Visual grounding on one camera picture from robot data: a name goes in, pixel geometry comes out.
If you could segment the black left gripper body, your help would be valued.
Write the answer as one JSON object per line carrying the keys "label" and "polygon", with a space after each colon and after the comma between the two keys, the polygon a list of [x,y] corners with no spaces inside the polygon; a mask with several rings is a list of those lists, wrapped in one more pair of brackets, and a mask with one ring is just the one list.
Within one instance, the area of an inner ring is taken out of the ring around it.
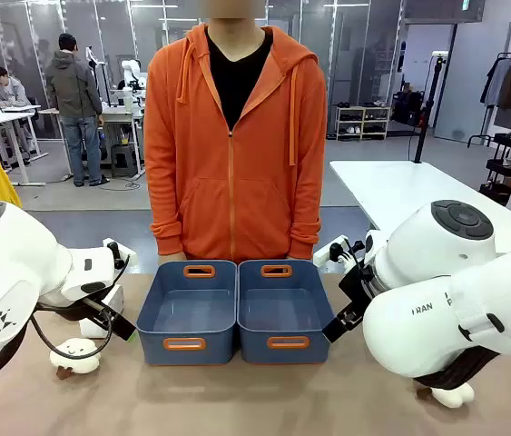
{"label": "black left gripper body", "polygon": [[108,334],[129,341],[135,326],[114,308],[103,302],[84,299],[85,316],[81,320],[81,334],[88,339],[103,339]]}

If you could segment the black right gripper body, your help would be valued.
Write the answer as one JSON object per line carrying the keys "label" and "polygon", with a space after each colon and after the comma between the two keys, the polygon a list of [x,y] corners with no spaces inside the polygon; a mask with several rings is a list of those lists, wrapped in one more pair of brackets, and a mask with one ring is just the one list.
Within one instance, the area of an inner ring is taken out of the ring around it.
{"label": "black right gripper body", "polygon": [[343,319],[362,319],[375,294],[370,288],[374,274],[370,266],[354,266],[339,282],[339,288],[348,296],[349,304],[340,311]]}

